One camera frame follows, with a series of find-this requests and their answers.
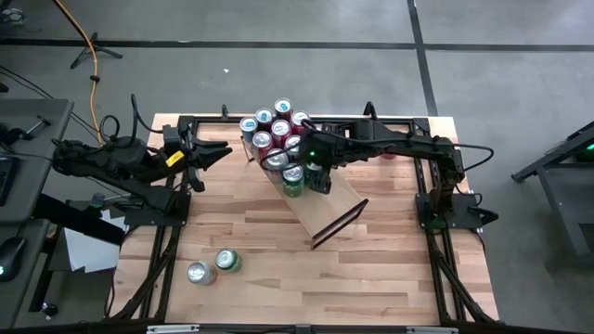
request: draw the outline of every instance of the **butcher block tabletop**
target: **butcher block tabletop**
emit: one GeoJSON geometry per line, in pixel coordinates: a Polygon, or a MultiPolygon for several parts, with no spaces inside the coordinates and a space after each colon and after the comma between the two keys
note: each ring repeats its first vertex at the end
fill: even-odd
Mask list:
{"type": "MultiPolygon", "coordinates": [[[[178,116],[157,114],[152,127],[175,126],[178,116]]],[[[458,141],[452,118],[429,120],[432,135],[458,141]]],[[[418,190],[411,158],[375,158],[339,169],[369,203],[357,221],[310,250],[311,237],[258,165],[247,163],[239,136],[237,124],[200,125],[200,139],[226,140],[233,152],[207,172],[200,171],[206,191],[192,195],[177,249],[167,322],[439,324],[427,240],[415,213],[418,190]],[[237,250],[243,268],[235,274],[219,272],[208,287],[190,283],[188,266],[198,260],[214,263],[222,248],[237,250]]],[[[160,148],[161,135],[150,134],[148,144],[160,148]]],[[[460,189],[468,189],[466,181],[460,189]]],[[[154,227],[139,227],[122,246],[113,314],[145,278],[154,234],[154,227]]],[[[469,231],[451,234],[460,280],[497,319],[481,242],[469,231]]],[[[155,285],[151,315],[161,281],[162,275],[155,285]]],[[[451,288],[444,286],[448,311],[455,316],[451,288]]]]}

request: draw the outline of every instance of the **black bracket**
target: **black bracket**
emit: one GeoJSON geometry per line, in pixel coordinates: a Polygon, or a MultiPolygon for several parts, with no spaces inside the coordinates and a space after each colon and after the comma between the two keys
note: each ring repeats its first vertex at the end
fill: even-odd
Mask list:
{"type": "Polygon", "coordinates": [[[375,111],[375,106],[371,101],[365,105],[365,109],[363,110],[364,116],[371,116],[371,120],[377,121],[378,120],[378,113],[375,111]]]}
{"type": "Polygon", "coordinates": [[[429,125],[429,120],[424,118],[424,119],[420,119],[420,118],[414,118],[412,119],[412,122],[417,125],[417,127],[419,129],[421,129],[423,132],[425,133],[429,133],[431,131],[431,126],[429,125]]]}
{"type": "Polygon", "coordinates": [[[172,208],[166,214],[146,206],[142,209],[129,209],[126,212],[124,223],[131,226],[183,226],[186,224],[190,200],[191,195],[188,192],[175,193],[172,208]]]}
{"type": "Polygon", "coordinates": [[[221,107],[221,119],[223,121],[227,121],[229,119],[229,110],[226,108],[226,105],[221,107]]]}
{"type": "Polygon", "coordinates": [[[439,217],[431,210],[429,194],[417,194],[415,197],[417,216],[421,228],[442,229],[449,228],[476,229],[495,221],[497,213],[479,208],[473,196],[462,194],[452,195],[453,211],[439,217]]]}

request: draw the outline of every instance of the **soda can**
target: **soda can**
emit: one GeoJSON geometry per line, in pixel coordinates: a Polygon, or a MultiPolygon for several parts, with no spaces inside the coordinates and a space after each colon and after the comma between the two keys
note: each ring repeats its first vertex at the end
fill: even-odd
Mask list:
{"type": "Polygon", "coordinates": [[[231,249],[220,250],[219,253],[216,254],[215,262],[217,268],[228,273],[237,273],[243,265],[241,256],[235,250],[231,249]]]}
{"type": "Polygon", "coordinates": [[[274,114],[269,108],[260,108],[256,111],[256,121],[258,121],[258,131],[270,132],[270,127],[274,121],[274,114]]]}
{"type": "Polygon", "coordinates": [[[316,165],[313,162],[309,162],[309,163],[305,164],[305,166],[303,168],[304,168],[303,174],[304,174],[304,178],[305,178],[305,184],[307,186],[309,186],[309,183],[312,180],[312,176],[322,173],[322,166],[316,165]]]}
{"type": "Polygon", "coordinates": [[[198,261],[187,269],[187,279],[203,286],[208,286],[216,280],[216,270],[204,261],[198,261]]]}
{"type": "Polygon", "coordinates": [[[296,198],[303,194],[303,168],[295,163],[287,166],[294,166],[282,172],[282,190],[285,195],[296,198]]]}
{"type": "MultiPolygon", "coordinates": [[[[282,152],[280,148],[273,148],[268,152],[268,155],[275,154],[277,152],[282,152]]],[[[289,156],[287,153],[280,153],[272,158],[266,159],[266,169],[268,170],[268,176],[273,182],[280,182],[281,179],[281,172],[285,166],[289,163],[289,156]]]]}
{"type": "Polygon", "coordinates": [[[277,120],[272,123],[272,139],[276,148],[284,148],[285,141],[291,136],[291,127],[285,120],[277,120]]]}
{"type": "Polygon", "coordinates": [[[288,98],[282,97],[275,102],[275,111],[277,112],[277,117],[285,121],[290,121],[291,114],[293,113],[293,105],[288,98]]]}
{"type": "Polygon", "coordinates": [[[259,131],[253,136],[253,151],[254,151],[254,158],[258,162],[260,162],[268,152],[275,147],[275,144],[272,140],[272,135],[270,135],[266,131],[259,131]]]}
{"type": "Polygon", "coordinates": [[[302,120],[309,120],[309,114],[305,110],[295,110],[291,115],[291,132],[294,135],[303,135],[305,132],[302,120]]]}
{"type": "Polygon", "coordinates": [[[241,129],[243,141],[250,145],[253,135],[258,132],[258,121],[253,117],[244,117],[239,121],[239,128],[241,129]]]}
{"type": "MultiPolygon", "coordinates": [[[[291,135],[289,138],[287,138],[287,141],[285,141],[284,148],[285,149],[290,148],[290,147],[294,146],[295,144],[299,143],[300,140],[301,140],[300,135],[291,135]]],[[[290,150],[287,151],[287,155],[289,155],[290,161],[297,160],[297,156],[299,155],[299,147],[291,148],[290,150]]]]}

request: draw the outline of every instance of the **green soda can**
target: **green soda can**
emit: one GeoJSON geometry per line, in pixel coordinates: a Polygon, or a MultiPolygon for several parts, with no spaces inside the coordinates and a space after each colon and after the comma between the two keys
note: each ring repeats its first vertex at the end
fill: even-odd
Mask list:
{"type": "Polygon", "coordinates": [[[305,169],[305,171],[304,171],[305,184],[307,186],[309,186],[309,182],[312,179],[312,175],[315,175],[317,173],[322,173],[322,166],[318,166],[313,162],[307,163],[303,168],[305,169]]]}
{"type": "Polygon", "coordinates": [[[303,168],[294,163],[287,168],[282,173],[282,189],[289,197],[300,197],[303,194],[303,168]]]}
{"type": "Polygon", "coordinates": [[[235,250],[231,249],[219,251],[218,254],[216,254],[215,262],[217,268],[228,273],[237,273],[243,265],[241,256],[235,250]]]}

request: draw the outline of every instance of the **gray floor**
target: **gray floor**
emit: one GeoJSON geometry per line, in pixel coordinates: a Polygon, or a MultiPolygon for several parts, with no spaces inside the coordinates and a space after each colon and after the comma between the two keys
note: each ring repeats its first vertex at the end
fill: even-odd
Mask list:
{"type": "MultiPolygon", "coordinates": [[[[202,41],[413,41],[405,0],[171,0],[65,1],[88,32],[113,39],[202,41]]],[[[3,34],[74,38],[49,2],[16,1],[26,27],[3,34]]],[[[588,0],[418,0],[426,43],[594,44],[594,5],[588,0]]],[[[51,94],[75,101],[89,120],[92,62],[70,71],[79,48],[0,46],[0,64],[19,71],[51,94]]],[[[304,49],[133,49],[124,59],[102,56],[97,93],[100,116],[130,126],[129,95],[145,119],[156,112],[255,110],[289,96],[314,113],[357,114],[372,100],[384,115],[427,115],[414,51],[304,49]]],[[[513,325],[591,332],[594,273],[550,274],[545,261],[563,252],[559,225],[537,180],[509,176],[573,130],[592,121],[591,53],[429,52],[440,116],[453,116],[460,142],[493,147],[492,161],[470,172],[471,186],[500,219],[485,229],[487,260],[501,319],[513,325]]],[[[0,98],[32,97],[11,85],[0,98]]],[[[70,138],[92,138],[76,124],[70,138]]],[[[464,152],[466,162],[480,152],[464,152]]],[[[75,199],[103,191],[52,173],[45,191],[75,199]]],[[[109,278],[68,276],[52,294],[63,304],[56,323],[100,318],[109,278]],[[77,291],[101,291],[78,301],[77,291]]],[[[44,323],[26,316],[22,325],[44,323]]]]}

